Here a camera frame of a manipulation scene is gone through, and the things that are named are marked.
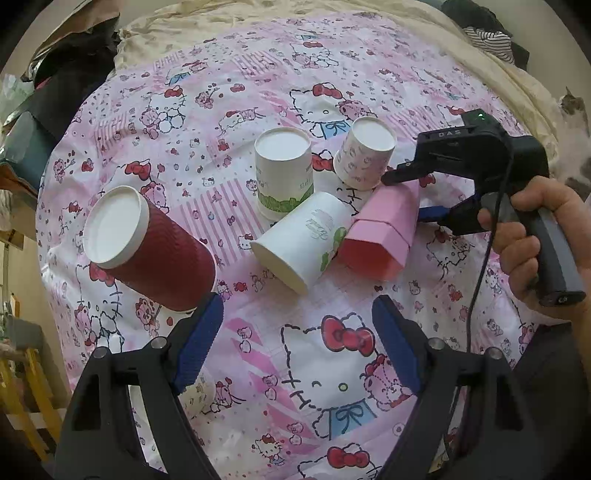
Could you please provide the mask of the person's right hand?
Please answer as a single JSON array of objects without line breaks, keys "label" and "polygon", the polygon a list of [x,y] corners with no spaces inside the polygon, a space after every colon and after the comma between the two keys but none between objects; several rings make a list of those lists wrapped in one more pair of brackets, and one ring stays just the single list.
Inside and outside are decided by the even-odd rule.
[{"label": "person's right hand", "polygon": [[[585,290],[590,290],[590,207],[574,190],[546,177],[537,176],[511,198],[519,211],[535,211],[541,207],[550,210],[570,245],[576,267]],[[554,319],[579,322],[590,318],[590,299],[570,307],[544,307],[534,292],[538,277],[538,256],[541,243],[529,234],[520,222],[501,223],[497,226],[493,250],[500,256],[503,273],[509,276],[514,296],[530,309]]]}]

